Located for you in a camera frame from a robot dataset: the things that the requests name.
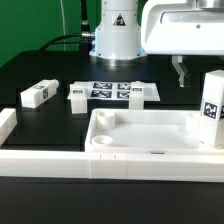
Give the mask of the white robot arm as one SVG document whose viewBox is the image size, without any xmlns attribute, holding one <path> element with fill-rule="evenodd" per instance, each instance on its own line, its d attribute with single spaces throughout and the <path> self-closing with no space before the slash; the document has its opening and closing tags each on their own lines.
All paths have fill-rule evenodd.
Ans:
<svg viewBox="0 0 224 224">
<path fill-rule="evenodd" d="M 224 55 L 224 0 L 147 0 L 137 16 L 138 0 L 101 0 L 92 61 L 117 66 L 148 54 L 170 55 L 187 85 L 188 55 Z"/>
</svg>

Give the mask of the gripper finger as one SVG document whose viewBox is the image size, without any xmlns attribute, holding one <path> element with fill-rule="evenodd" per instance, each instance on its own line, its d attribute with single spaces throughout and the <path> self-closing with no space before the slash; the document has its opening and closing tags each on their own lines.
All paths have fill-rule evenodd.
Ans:
<svg viewBox="0 0 224 224">
<path fill-rule="evenodd" d="M 172 56 L 172 65 L 179 75 L 179 85 L 181 87 L 190 86 L 190 73 L 185 65 L 185 57 L 181 55 Z"/>
</svg>

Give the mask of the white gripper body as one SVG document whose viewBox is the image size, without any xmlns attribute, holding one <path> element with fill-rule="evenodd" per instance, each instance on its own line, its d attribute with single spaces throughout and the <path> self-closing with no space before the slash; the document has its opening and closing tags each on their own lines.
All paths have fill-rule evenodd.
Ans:
<svg viewBox="0 0 224 224">
<path fill-rule="evenodd" d="M 141 19 L 148 54 L 224 55 L 224 0 L 148 0 Z"/>
</svg>

